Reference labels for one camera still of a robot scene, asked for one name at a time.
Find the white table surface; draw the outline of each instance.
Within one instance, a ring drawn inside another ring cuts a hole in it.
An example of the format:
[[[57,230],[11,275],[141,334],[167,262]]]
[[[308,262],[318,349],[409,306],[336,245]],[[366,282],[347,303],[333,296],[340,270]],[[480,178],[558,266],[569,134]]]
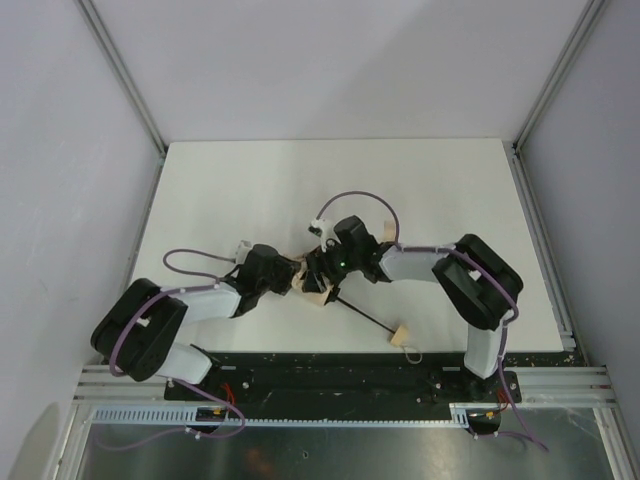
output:
[[[307,231],[327,199],[345,190],[384,197],[400,217],[400,241],[438,245],[476,233],[523,278],[520,319],[509,351],[560,351],[562,344],[502,143],[496,139],[173,143],[133,278],[182,286],[204,279],[162,265],[172,248],[233,256],[240,240],[296,255],[317,245]],[[391,219],[372,199],[338,200],[325,217],[356,214],[376,236]],[[183,268],[224,274],[230,265],[176,255]],[[370,284],[359,273],[341,295],[390,326],[404,323],[424,352],[463,351],[467,324],[437,284]],[[236,319],[181,329],[178,340],[208,350],[393,352],[389,334],[340,304],[318,307],[299,294],[265,295]]]

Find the metal floor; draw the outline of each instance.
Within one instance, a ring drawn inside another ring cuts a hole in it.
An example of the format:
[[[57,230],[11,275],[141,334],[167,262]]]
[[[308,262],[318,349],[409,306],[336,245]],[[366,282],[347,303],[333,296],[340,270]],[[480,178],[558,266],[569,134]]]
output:
[[[461,429],[260,428],[227,440],[173,434],[127,452],[88,442],[83,480],[613,479],[591,410],[523,412],[551,453],[511,438],[474,441]],[[166,427],[94,425],[106,445]],[[518,429],[507,414],[503,430]]]

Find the white wall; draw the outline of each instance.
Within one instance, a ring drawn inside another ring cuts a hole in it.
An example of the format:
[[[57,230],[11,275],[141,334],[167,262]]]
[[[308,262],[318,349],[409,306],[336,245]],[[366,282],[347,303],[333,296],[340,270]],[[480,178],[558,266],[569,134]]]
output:
[[[0,59],[0,478],[31,480],[117,298],[156,160],[72,1],[3,2]]]
[[[168,141],[512,140],[586,0],[97,0]]]
[[[614,0],[525,150],[589,355],[640,450],[640,2]]]

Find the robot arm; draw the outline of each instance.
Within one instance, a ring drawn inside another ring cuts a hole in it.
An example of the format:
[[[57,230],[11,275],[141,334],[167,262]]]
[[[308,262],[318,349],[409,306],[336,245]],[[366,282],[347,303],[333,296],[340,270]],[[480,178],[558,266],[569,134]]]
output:
[[[342,279],[355,270],[374,283],[399,280],[439,283],[469,324],[465,366],[482,379],[495,372],[502,320],[510,306],[503,294],[480,276],[473,264],[491,275],[514,301],[522,291],[523,283],[485,242],[476,235],[467,234],[455,244],[444,247],[379,244],[356,216],[338,222],[333,230],[340,243],[333,242],[306,257],[310,269],[305,283],[308,291],[322,292],[325,278],[336,289]]]
[[[444,251],[411,251],[411,247],[405,250],[394,246],[383,255],[380,268],[391,281],[422,280],[440,283],[440,279],[443,279],[442,281],[448,279],[454,285],[475,283],[476,280],[470,276],[470,272],[467,272],[462,266],[455,273],[446,271],[451,268],[452,263],[446,260],[449,255],[451,254]],[[462,292],[460,292],[458,300],[454,300],[455,294],[454,297],[450,296],[456,308],[458,308],[458,302],[464,301],[462,300],[463,296]],[[493,375],[497,368],[496,360],[503,333],[501,322],[496,324],[495,321],[492,321],[498,318],[497,315],[499,314],[487,313],[487,315],[483,315],[482,312],[469,312],[463,316],[469,323],[464,364],[470,372],[482,379]]]
[[[182,325],[211,318],[239,317],[267,292],[285,295],[300,264],[268,245],[254,245],[238,257],[237,267],[210,289],[177,289],[143,313],[126,336],[116,358],[125,374],[141,382],[153,375],[197,384],[209,372],[212,358],[194,346],[174,343]],[[136,280],[120,297],[91,336],[93,348],[110,358],[135,313],[160,292],[146,278]]]

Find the cable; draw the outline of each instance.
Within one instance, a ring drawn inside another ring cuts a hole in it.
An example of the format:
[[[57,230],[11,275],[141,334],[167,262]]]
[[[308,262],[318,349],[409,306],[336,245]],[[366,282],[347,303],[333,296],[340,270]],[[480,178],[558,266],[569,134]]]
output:
[[[131,333],[131,330],[133,330],[133,327],[135,326],[135,324],[138,322],[138,320],[140,320],[140,318],[142,318],[142,316],[147,312],[147,310],[149,310],[153,305],[155,305],[157,302],[162,300],[164,297],[168,297],[169,295],[175,295],[178,293],[204,292],[207,290],[215,290],[217,287],[218,287],[218,283],[214,283],[213,285],[199,285],[194,287],[172,288],[169,290],[161,291],[156,295],[154,295],[153,297],[151,297],[149,300],[147,300],[144,303],[144,305],[142,305],[138,309],[138,311],[133,315],[133,317],[131,317],[129,322],[122,329],[120,336],[118,337],[115,345],[113,346],[113,350],[111,351],[111,356],[109,357],[109,371],[111,372],[111,375],[113,375],[114,377],[123,377],[125,375],[124,372],[120,371],[116,366],[118,355],[120,355],[120,350],[122,349],[122,345],[124,345],[124,341],[126,340],[129,333]]]
[[[322,208],[318,212],[318,215],[316,215],[316,220],[319,220],[322,217],[322,214],[327,210],[327,208],[329,208],[329,205],[331,205],[333,202],[335,202],[339,198],[347,197],[349,195],[362,195],[364,197],[370,197],[370,198],[373,198],[373,199],[379,201],[385,207],[387,207],[387,210],[389,210],[389,212],[391,212],[391,216],[393,217],[393,221],[396,224],[396,234],[395,234],[393,242],[395,244],[398,244],[398,239],[400,238],[400,220],[398,219],[398,214],[393,209],[393,207],[389,204],[389,202],[387,202],[384,198],[376,195],[375,193],[366,192],[364,190],[349,190],[348,192],[342,192],[342,193],[339,193],[337,195],[334,195],[329,200],[327,200],[327,203],[325,203],[322,206]]]
[[[500,404],[499,405],[500,413],[504,412],[507,408],[509,408],[509,400],[507,400],[507,396],[504,394],[502,389],[498,390],[498,402]]]
[[[411,365],[419,365],[420,363],[422,363],[422,352],[420,350],[418,350],[416,347],[413,347],[411,345],[402,344],[402,345],[400,345],[400,348],[402,348],[402,351],[404,353],[404,358],[407,359],[407,362],[409,364],[411,364]],[[413,353],[418,355],[418,358],[416,360],[414,360],[413,358],[411,358],[409,356],[409,352],[407,350],[410,349],[410,348],[413,349]]]
[[[169,270],[173,272],[181,273],[184,275],[210,278],[211,280],[213,280],[214,283],[213,285],[197,285],[193,287],[183,287],[183,288],[174,288],[170,290],[165,290],[151,297],[147,302],[145,302],[144,305],[142,305],[142,307],[140,307],[140,309],[133,315],[133,317],[131,317],[131,320],[129,320],[129,323],[127,323],[127,325],[124,327],[124,329],[120,333],[120,336],[116,340],[113,350],[111,351],[111,356],[109,357],[109,371],[111,372],[111,375],[113,375],[114,377],[124,376],[124,373],[118,370],[116,366],[116,360],[118,358],[118,355],[120,354],[120,350],[122,349],[122,345],[124,344],[125,339],[129,335],[129,333],[131,333],[131,330],[133,329],[135,324],[138,322],[138,320],[140,320],[140,318],[142,318],[142,316],[147,312],[147,310],[149,310],[158,301],[162,300],[164,297],[167,297],[169,295],[175,295],[178,293],[204,292],[207,290],[214,290],[218,288],[218,284],[220,283],[220,277],[218,277],[217,275],[214,275],[212,273],[198,272],[198,271],[192,271],[192,270],[183,270],[181,268],[174,267],[173,265],[171,265],[169,263],[169,257],[176,253],[193,253],[195,255],[202,255],[204,257],[212,258],[214,260],[235,263],[235,260],[231,258],[221,257],[220,255],[213,255],[211,253],[202,252],[200,250],[194,250],[191,248],[175,248],[165,253],[164,256],[162,257],[162,263]]]
[[[186,275],[207,277],[207,278],[212,279],[214,281],[214,283],[212,285],[196,285],[196,286],[192,286],[192,287],[182,287],[182,288],[173,288],[173,289],[169,289],[169,290],[164,290],[164,291],[161,291],[161,292],[157,293],[156,295],[151,297],[149,300],[147,300],[138,309],[138,311],[131,317],[131,319],[129,320],[127,325],[125,325],[124,329],[120,333],[120,336],[116,340],[116,343],[115,343],[115,345],[113,347],[113,350],[112,350],[111,355],[109,357],[109,371],[115,377],[122,377],[122,376],[125,375],[124,372],[120,371],[118,369],[117,365],[116,365],[116,361],[118,359],[118,355],[120,354],[120,350],[122,349],[124,341],[126,340],[127,336],[129,335],[129,333],[131,332],[131,330],[133,329],[135,324],[138,322],[138,320],[140,318],[142,318],[144,316],[144,314],[153,305],[155,305],[158,301],[162,300],[164,297],[167,297],[169,295],[174,295],[174,294],[178,294],[178,293],[184,294],[184,293],[202,292],[202,291],[207,291],[207,290],[215,290],[216,288],[218,288],[218,286],[220,284],[220,278],[217,275],[204,273],[204,272],[195,272],[195,271],[189,271],[189,270],[182,270],[182,269],[179,269],[177,267],[174,267],[174,266],[170,265],[169,262],[168,262],[168,258],[171,255],[175,254],[175,253],[195,253],[197,255],[203,255],[203,256],[206,256],[206,257],[209,257],[209,258],[213,258],[215,260],[222,260],[222,261],[235,263],[235,261],[230,259],[230,258],[220,257],[218,255],[212,255],[212,254],[209,254],[209,253],[206,253],[206,252],[201,252],[199,250],[179,248],[179,249],[174,249],[174,250],[170,250],[169,252],[167,252],[164,255],[164,257],[162,258],[162,262],[170,270],[172,270],[174,272],[178,272],[178,273],[183,273],[183,274],[186,274]],[[231,392],[231,388],[230,387],[227,386],[226,391],[227,391],[227,394],[230,397],[231,403],[228,402],[228,401],[222,400],[221,398],[218,398],[218,397],[216,397],[214,395],[211,395],[210,393],[205,392],[204,390],[201,390],[197,386],[191,385],[190,383],[187,383],[187,382],[185,382],[183,380],[176,379],[175,382],[179,383],[183,387],[188,388],[189,390],[197,393],[198,395],[201,395],[204,398],[207,398],[207,399],[212,400],[214,402],[217,402],[217,403],[220,403],[222,405],[225,405],[227,407],[227,412],[228,411],[233,411],[238,416],[238,418],[240,419],[240,426],[238,428],[236,428],[235,430],[232,430],[231,432],[223,433],[223,434],[212,434],[212,433],[197,432],[197,433],[195,433],[196,439],[199,439],[200,437],[205,437],[205,438],[229,438],[229,437],[232,437],[234,435],[237,435],[242,430],[244,430],[244,428],[246,427],[246,418],[243,415],[243,413],[235,406],[235,397],[233,396],[233,393]],[[139,442],[133,443],[131,445],[121,446],[121,447],[110,447],[108,445],[102,444],[97,439],[96,439],[96,444],[98,446],[100,446],[101,448],[105,449],[105,450],[114,451],[114,452],[122,452],[122,451],[131,450],[131,449],[134,449],[134,448],[138,448],[138,447],[140,447],[142,445],[146,445],[147,443],[156,440],[157,438],[163,437],[163,436],[171,434],[171,433],[177,433],[179,431],[184,431],[184,430],[182,428],[170,428],[170,429],[164,430],[162,432],[156,433],[155,435],[152,435],[152,436],[150,436],[150,437],[148,437],[148,438],[146,438],[144,440],[141,440]]]
[[[204,390],[201,390],[200,388],[196,387],[195,385],[191,385],[190,383],[184,382],[182,380],[174,380],[175,383],[179,383],[180,385],[182,385],[185,388],[188,388],[189,390],[197,393],[198,395],[201,395],[209,400],[212,400],[216,403],[221,403],[224,406],[227,407],[227,411],[231,410],[233,411],[236,415],[238,415],[238,418],[240,419],[240,425],[235,429],[232,430],[230,432],[227,433],[204,433],[204,432],[200,432],[198,430],[194,430],[191,429],[189,427],[175,427],[175,428],[168,428],[166,430],[163,430],[161,432],[155,433],[143,440],[134,442],[134,443],[130,443],[128,445],[121,445],[121,446],[111,446],[111,445],[105,445],[104,443],[102,443],[97,437],[94,437],[94,442],[95,444],[100,447],[103,450],[107,450],[109,452],[126,452],[129,450],[134,450],[136,448],[142,447],[148,443],[151,443],[155,440],[157,440],[158,438],[164,437],[165,435],[170,435],[173,433],[180,433],[180,432],[186,432],[186,433],[192,433],[195,435],[196,439],[199,439],[200,437],[204,437],[204,438],[213,438],[213,439],[221,439],[221,438],[229,438],[229,437],[233,437],[234,435],[239,434],[242,430],[244,430],[246,428],[246,424],[247,424],[247,420],[245,418],[245,416],[243,415],[243,413],[232,403],[222,400],[221,398],[215,397],[213,395],[211,395],[208,392],[205,392]]]
[[[366,313],[364,313],[362,310],[360,310],[358,307],[356,307],[355,305],[350,304],[349,302],[347,302],[346,300],[340,298],[340,297],[336,297],[336,301],[340,302],[341,304],[343,304],[345,307],[353,310],[356,313],[359,313],[360,315],[362,315],[364,318],[366,318],[367,320],[372,321],[373,323],[375,323],[376,325],[378,325],[379,327],[384,328],[387,332],[389,332],[391,335],[394,335],[396,332],[394,332],[391,328],[387,327],[384,323],[379,322],[378,320],[376,320],[375,318],[373,318],[371,315],[368,315]]]
[[[469,433],[471,433],[471,435],[473,435],[474,439],[478,439],[478,438],[500,438],[500,437],[511,437],[511,438],[519,438],[521,440],[527,440],[528,442],[531,442],[531,437],[529,437],[528,435],[525,435],[524,433],[520,433],[520,432],[493,432],[493,433],[476,433],[473,428],[471,427],[471,425],[469,425]]]
[[[220,255],[213,255],[211,253],[203,252],[201,250],[194,250],[192,248],[174,248],[173,250],[169,250],[162,257],[163,265],[165,267],[167,267],[169,270],[171,270],[172,272],[182,273],[183,275],[191,275],[191,276],[194,276],[194,277],[210,278],[215,282],[218,281],[217,275],[213,275],[213,274],[206,273],[206,272],[198,272],[198,271],[194,271],[194,270],[183,270],[181,268],[174,267],[173,265],[171,265],[169,263],[169,257],[171,255],[175,255],[176,253],[192,253],[194,255],[200,255],[202,257],[212,258],[213,260],[219,260],[221,262],[236,263],[236,261],[233,258],[221,257]]]
[[[400,249],[404,252],[430,252],[430,253],[443,252],[443,253],[454,255],[460,258],[461,260],[463,260],[464,262],[466,262],[467,264],[469,264],[471,267],[474,268],[474,270],[478,271],[480,275],[482,275],[496,290],[498,290],[498,292],[500,292],[500,294],[507,301],[507,303],[509,304],[509,307],[511,307],[511,310],[513,311],[513,315],[511,315],[510,318],[502,322],[502,338],[500,339],[500,348],[498,349],[498,359],[497,359],[498,369],[497,370],[498,370],[498,376],[500,377],[500,383],[502,383],[502,388],[507,397],[507,400],[509,401],[509,405],[511,405],[511,408],[513,409],[513,413],[518,419],[518,422],[520,422],[520,425],[522,426],[524,431],[526,432],[526,435],[519,432],[500,432],[498,435],[526,438],[530,442],[537,445],[543,451],[549,452],[549,447],[547,447],[540,439],[538,439],[538,437],[536,437],[533,434],[533,432],[529,428],[529,425],[527,424],[525,419],[522,417],[520,410],[516,406],[516,403],[513,401],[513,397],[511,396],[511,392],[509,391],[509,386],[507,385],[507,381],[504,376],[503,363],[504,363],[504,356],[507,348],[507,327],[510,323],[514,322],[520,315],[520,310],[518,309],[516,302],[513,300],[513,298],[511,298],[511,295],[509,295],[509,293],[502,287],[502,285],[500,285],[500,283],[498,283],[498,281],[495,278],[493,278],[493,276],[489,272],[487,272],[484,268],[482,268],[482,266],[478,262],[473,260],[466,253],[459,252],[449,247],[402,247],[401,246]]]

